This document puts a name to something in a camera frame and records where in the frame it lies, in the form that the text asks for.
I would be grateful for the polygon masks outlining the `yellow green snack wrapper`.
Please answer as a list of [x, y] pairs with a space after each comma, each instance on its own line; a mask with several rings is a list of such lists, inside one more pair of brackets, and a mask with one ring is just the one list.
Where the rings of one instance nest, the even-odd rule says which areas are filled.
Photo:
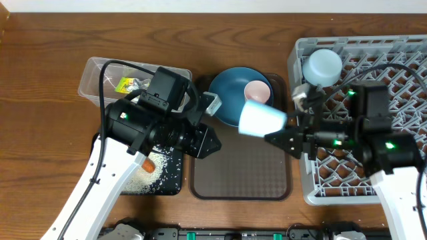
[[115, 88], [115, 92], [128, 94], [136, 89], [139, 89], [139, 87], [135, 78], [122, 77]]

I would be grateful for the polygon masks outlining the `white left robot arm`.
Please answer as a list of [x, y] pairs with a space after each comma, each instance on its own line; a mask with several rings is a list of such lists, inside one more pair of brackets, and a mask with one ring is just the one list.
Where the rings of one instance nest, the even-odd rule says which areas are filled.
[[99, 136], [80, 180], [44, 239], [95, 239], [117, 198], [154, 147], [203, 159], [221, 149], [201, 117], [222, 102], [187, 78], [158, 67], [147, 89], [100, 104]]

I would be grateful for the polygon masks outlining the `orange carrot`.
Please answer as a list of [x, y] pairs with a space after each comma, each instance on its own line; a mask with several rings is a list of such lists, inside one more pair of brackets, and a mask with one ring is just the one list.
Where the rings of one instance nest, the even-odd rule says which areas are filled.
[[146, 158], [142, 164], [142, 168], [147, 173], [153, 173], [155, 171], [155, 164], [150, 158]]

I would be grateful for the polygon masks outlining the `light blue cup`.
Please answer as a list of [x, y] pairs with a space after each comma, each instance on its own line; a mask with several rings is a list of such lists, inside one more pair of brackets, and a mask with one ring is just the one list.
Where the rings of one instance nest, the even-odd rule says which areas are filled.
[[264, 137], [283, 129], [287, 120], [288, 116], [283, 111], [248, 100], [240, 115], [238, 132], [242, 135]]

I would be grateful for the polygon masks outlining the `light blue bowl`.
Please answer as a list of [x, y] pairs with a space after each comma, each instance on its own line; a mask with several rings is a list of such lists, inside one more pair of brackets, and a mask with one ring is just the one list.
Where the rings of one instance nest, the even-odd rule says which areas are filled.
[[306, 59], [302, 73], [308, 83], [330, 87], [340, 79], [342, 67], [342, 60], [337, 53], [329, 49], [319, 49]]

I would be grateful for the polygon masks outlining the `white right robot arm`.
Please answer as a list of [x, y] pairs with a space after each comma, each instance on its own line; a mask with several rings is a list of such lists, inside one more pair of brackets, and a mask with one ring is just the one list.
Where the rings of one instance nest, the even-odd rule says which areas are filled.
[[393, 239], [425, 239], [426, 160], [414, 137], [392, 130], [388, 87], [382, 82], [350, 85], [351, 121], [330, 121], [322, 110], [303, 114], [297, 127], [265, 135], [266, 142], [295, 158], [317, 149], [349, 150], [362, 164], [390, 227]]

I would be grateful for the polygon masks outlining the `pink cup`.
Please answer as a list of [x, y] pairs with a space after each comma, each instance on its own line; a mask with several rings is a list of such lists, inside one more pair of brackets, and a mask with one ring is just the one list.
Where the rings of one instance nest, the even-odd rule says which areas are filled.
[[263, 81], [250, 81], [244, 88], [245, 100], [254, 100], [259, 103], [266, 103], [270, 98], [269, 86]]

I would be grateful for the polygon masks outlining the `aluminium foil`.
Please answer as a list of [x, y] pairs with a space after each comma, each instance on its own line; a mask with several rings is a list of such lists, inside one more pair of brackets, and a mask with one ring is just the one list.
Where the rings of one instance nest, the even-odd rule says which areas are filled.
[[132, 84], [130, 85], [130, 89], [131, 91], [135, 91], [137, 89], [147, 90], [150, 83], [151, 83], [151, 79], [141, 80], [141, 79], [133, 78]]

